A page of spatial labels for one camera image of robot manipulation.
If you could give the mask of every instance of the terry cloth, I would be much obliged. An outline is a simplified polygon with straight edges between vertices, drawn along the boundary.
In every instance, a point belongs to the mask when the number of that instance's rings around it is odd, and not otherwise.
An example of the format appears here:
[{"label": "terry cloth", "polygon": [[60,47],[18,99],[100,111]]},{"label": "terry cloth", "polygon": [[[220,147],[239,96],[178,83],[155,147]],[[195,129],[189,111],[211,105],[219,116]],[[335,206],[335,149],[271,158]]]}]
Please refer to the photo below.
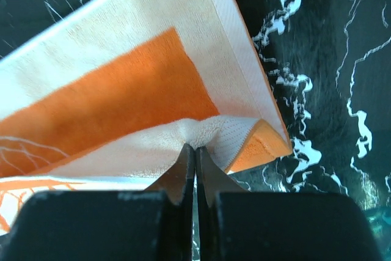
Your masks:
[{"label": "terry cloth", "polygon": [[92,0],[0,62],[0,229],[36,191],[158,177],[184,143],[227,172],[291,153],[235,0]]}]

